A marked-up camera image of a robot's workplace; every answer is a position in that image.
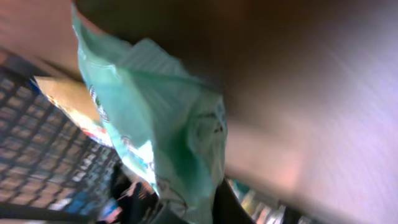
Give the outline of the green wet wipes pack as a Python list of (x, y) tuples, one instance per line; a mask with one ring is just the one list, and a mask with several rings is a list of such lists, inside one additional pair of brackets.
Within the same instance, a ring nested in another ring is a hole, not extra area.
[(150, 39), (95, 34), (72, 12), (78, 64), (124, 165), (189, 223), (211, 223), (224, 177), (222, 96)]

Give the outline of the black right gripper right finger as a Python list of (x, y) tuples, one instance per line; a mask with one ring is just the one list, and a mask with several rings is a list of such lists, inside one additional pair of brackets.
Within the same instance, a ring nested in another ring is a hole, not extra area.
[(213, 203), (213, 224), (254, 224), (226, 179), (218, 186)]

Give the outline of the yellow snack bag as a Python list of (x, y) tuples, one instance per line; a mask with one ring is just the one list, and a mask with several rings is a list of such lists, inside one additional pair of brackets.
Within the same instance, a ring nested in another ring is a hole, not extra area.
[(113, 147), (100, 115), (83, 83), (53, 77), (35, 77), (40, 91), (87, 136), (99, 144)]

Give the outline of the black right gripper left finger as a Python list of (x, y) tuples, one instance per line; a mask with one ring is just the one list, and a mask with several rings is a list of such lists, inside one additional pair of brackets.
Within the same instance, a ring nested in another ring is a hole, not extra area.
[(142, 183), (133, 184), (118, 198), (123, 224), (186, 224)]

